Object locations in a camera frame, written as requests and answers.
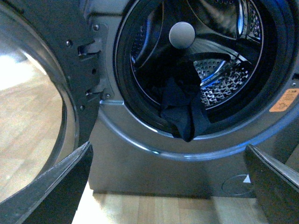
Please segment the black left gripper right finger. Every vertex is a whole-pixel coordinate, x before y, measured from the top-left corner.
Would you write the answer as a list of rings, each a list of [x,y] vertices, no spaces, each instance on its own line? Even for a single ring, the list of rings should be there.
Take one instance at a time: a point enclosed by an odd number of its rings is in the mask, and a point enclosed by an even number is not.
[[[247,145],[244,160],[257,202],[268,223],[299,222],[299,174],[254,145]]]

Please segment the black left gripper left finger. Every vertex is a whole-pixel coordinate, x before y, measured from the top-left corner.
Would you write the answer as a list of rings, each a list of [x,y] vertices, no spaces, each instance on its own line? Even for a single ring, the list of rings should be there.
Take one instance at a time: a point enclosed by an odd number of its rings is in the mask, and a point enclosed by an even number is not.
[[[92,164],[92,145],[84,143],[30,184],[0,203],[2,224],[70,224]]]

